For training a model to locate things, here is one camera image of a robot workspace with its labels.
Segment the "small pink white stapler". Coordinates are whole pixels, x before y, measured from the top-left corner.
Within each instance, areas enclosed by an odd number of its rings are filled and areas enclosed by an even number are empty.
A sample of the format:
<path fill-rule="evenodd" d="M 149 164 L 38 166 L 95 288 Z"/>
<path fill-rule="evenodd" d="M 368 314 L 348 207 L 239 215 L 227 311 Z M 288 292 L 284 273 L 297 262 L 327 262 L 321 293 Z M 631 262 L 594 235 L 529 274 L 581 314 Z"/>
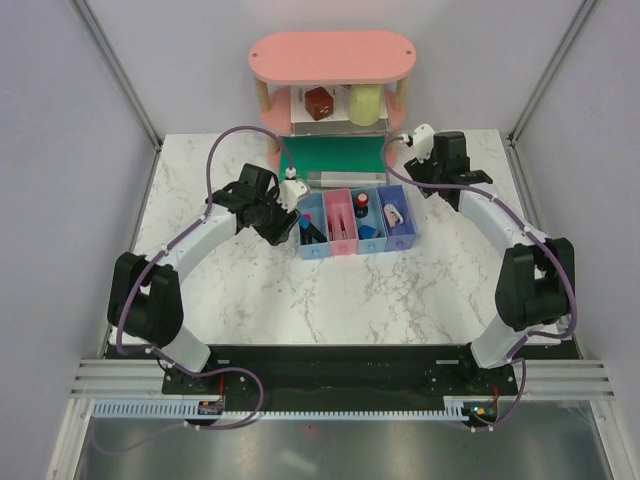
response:
<path fill-rule="evenodd" d="M 385 203 L 383 213 L 390 229 L 393 229 L 404 223 L 404 217 L 401 215 L 397 207 L 392 203 Z"/>

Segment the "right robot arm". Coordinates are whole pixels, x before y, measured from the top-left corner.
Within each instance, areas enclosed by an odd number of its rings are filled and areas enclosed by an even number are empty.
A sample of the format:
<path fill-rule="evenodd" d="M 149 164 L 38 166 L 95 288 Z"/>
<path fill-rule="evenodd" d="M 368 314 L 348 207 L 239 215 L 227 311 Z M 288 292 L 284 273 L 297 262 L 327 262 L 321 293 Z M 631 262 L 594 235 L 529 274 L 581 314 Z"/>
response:
<path fill-rule="evenodd" d="M 573 334 L 575 250 L 568 239 L 553 239 L 523 220 L 500 197 L 492 178 L 472 169 L 464 133 L 436 133 L 423 124 L 400 140 L 413 155 L 404 165 L 408 184 L 424 197 L 439 195 L 502 257 L 496 315 L 465 347 L 457 371 L 465 391 L 481 393 L 493 383 L 493 370 L 509 365 L 529 338 L 562 340 Z"/>

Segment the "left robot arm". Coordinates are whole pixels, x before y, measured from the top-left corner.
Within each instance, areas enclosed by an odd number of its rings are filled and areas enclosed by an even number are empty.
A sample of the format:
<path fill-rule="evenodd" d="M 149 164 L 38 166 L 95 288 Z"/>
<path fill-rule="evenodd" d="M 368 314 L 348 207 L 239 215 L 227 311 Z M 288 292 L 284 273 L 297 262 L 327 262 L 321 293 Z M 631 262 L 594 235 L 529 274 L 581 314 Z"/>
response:
<path fill-rule="evenodd" d="M 236 181 L 207 189 L 204 207 L 173 239 L 144 254 L 121 254 L 107 309 L 118 353 L 132 354 L 122 340 L 135 337 L 144 350 L 183 372 L 196 392 L 215 389 L 220 371 L 209 363 L 210 347 L 184 324 L 181 284 L 210 253 L 246 228 L 272 246 L 285 242 L 300 217 L 297 205 L 309 193 L 294 169 L 280 180 L 268 169 L 246 164 Z"/>

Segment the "four-compartment blue pink organizer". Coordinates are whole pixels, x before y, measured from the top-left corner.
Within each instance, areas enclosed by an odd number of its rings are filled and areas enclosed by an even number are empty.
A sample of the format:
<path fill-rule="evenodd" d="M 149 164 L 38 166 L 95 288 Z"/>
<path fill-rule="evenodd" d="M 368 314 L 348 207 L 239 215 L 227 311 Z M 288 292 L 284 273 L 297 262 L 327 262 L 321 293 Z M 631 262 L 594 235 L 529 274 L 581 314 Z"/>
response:
<path fill-rule="evenodd" d="M 364 219 L 354 215 L 354 197 L 359 192 L 369 195 L 369 213 Z M 390 229 L 383 213 L 385 203 L 394 204 L 404 217 L 404 223 Z M 408 250 L 413 247 L 417 238 L 410 204 L 405 190 L 400 185 L 357 189 L 332 189 L 313 193 L 298 203 L 300 216 L 311 215 L 311 222 L 327 237 L 327 243 L 311 245 L 301 244 L 301 232 L 298 223 L 299 251 L 305 260 L 316 260 L 345 255 L 369 255 L 383 252 Z M 339 225 L 339 215 L 346 220 L 349 240 L 343 240 Z M 334 222 L 335 241 L 329 240 L 327 217 Z M 360 240 L 358 229 L 362 225 L 370 225 L 379 230 L 380 236 L 372 240 Z"/>

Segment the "dark red pink pen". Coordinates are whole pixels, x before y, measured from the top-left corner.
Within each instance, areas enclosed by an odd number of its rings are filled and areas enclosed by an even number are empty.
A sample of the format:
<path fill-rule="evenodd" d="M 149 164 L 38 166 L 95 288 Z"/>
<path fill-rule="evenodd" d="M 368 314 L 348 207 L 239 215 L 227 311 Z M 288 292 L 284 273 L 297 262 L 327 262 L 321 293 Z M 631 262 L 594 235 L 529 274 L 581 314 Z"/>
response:
<path fill-rule="evenodd" d="M 342 239 L 349 240 L 350 237 L 349 237 L 349 232 L 346 225 L 346 220 L 342 214 L 340 214 L 338 218 L 339 218 L 339 225 L 340 225 Z"/>

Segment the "pink black highlighter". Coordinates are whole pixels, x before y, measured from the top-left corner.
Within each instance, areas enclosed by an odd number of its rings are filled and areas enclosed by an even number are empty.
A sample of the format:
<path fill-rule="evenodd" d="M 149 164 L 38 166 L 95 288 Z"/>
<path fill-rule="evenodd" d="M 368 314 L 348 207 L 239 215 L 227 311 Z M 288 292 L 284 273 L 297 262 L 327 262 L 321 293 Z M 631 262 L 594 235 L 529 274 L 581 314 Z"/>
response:
<path fill-rule="evenodd" d="M 311 245 L 316 243 L 327 243 L 327 237 L 311 222 L 311 215 L 303 213 L 299 218 L 301 232 L 301 244 Z"/>

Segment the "blue grey eraser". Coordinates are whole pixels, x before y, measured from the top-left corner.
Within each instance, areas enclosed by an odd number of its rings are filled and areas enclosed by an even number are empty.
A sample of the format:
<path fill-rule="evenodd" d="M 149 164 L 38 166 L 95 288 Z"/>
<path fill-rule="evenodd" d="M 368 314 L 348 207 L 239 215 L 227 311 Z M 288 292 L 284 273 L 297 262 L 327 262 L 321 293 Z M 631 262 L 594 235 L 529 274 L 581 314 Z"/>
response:
<path fill-rule="evenodd" d="M 358 235 L 360 240 L 372 240 L 380 236 L 380 232 L 377 228 L 370 225 L 362 225 L 358 229 Z"/>

